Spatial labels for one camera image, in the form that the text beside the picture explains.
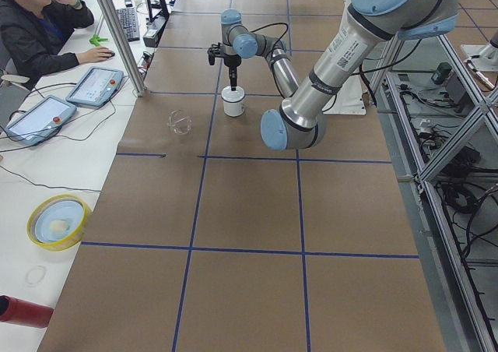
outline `red cylinder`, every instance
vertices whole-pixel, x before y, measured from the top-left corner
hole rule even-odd
[[[0,322],[22,326],[44,328],[48,326],[53,308],[17,299],[0,296]]]

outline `yellow bowl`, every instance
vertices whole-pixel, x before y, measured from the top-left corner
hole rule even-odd
[[[64,202],[64,201],[72,201],[72,202],[77,202],[82,208],[83,208],[83,217],[81,219],[81,222],[79,223],[78,227],[67,237],[62,238],[59,241],[53,241],[50,243],[44,243],[40,241],[36,234],[35,234],[35,226],[37,225],[38,219],[41,217],[43,212],[50,208],[51,206],[57,204],[58,202]],[[88,219],[89,215],[92,213],[92,210],[88,207],[88,205],[80,198],[69,195],[69,194],[62,194],[62,195],[57,195],[52,198],[49,198],[42,202],[35,210],[33,213],[31,213],[30,218],[28,219],[27,223],[27,233],[28,237],[30,237],[31,241],[35,243],[36,245],[39,245],[42,248],[45,248],[49,251],[62,251],[63,249],[67,249],[69,247],[72,247],[79,241],[81,241],[83,234],[85,232],[85,223],[86,220]]]

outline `white desk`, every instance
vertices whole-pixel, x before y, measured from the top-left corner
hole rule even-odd
[[[71,39],[61,50],[81,52],[92,47],[89,39],[93,36],[100,18],[100,10],[93,10],[96,22],[86,29],[76,30]],[[145,21],[141,24],[142,34],[145,32]],[[101,37],[109,38],[102,42],[103,46],[116,51],[113,58],[96,64],[80,65],[68,71],[45,76],[37,87],[55,83],[78,82],[92,65],[121,69],[125,67],[117,47],[112,41],[107,25],[104,23],[100,31]],[[141,40],[131,42],[133,55],[138,62],[146,50]],[[65,98],[71,86],[57,86],[42,90],[42,94]],[[27,110],[39,102],[41,97],[33,93],[21,106]],[[116,113],[109,117],[85,141],[75,142],[66,138],[54,137],[39,146],[2,153],[3,167],[28,177],[35,183],[46,185],[64,185],[72,188],[101,189],[112,160],[116,153],[117,143],[121,139],[136,97],[133,85],[128,80],[112,102]],[[90,111],[78,107],[74,118]],[[106,104],[99,110],[66,125],[59,134],[72,138],[86,137],[104,118],[114,111],[112,104]],[[0,136],[0,151],[22,147],[22,143],[14,143]],[[22,298],[39,304],[54,307],[57,304],[61,289],[71,268],[78,250],[76,245],[61,252],[49,252],[30,241],[26,234],[26,223],[30,214],[44,200],[62,193],[77,195],[84,199],[90,208],[94,208],[99,197],[95,192],[68,191],[36,187],[23,179],[0,169],[0,294]],[[37,266],[46,268],[46,274],[36,286],[26,282],[26,275]],[[37,350],[45,329],[16,326],[0,323],[0,349],[2,352],[34,352]]]

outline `white cup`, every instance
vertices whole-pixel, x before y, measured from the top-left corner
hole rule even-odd
[[[232,91],[232,88],[227,86],[222,90],[221,97],[226,115],[237,117],[244,113],[245,92],[242,87],[237,86],[235,91]]]

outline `keyboard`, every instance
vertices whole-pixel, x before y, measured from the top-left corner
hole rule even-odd
[[[117,17],[128,42],[140,39],[139,17],[133,7],[116,9]]]

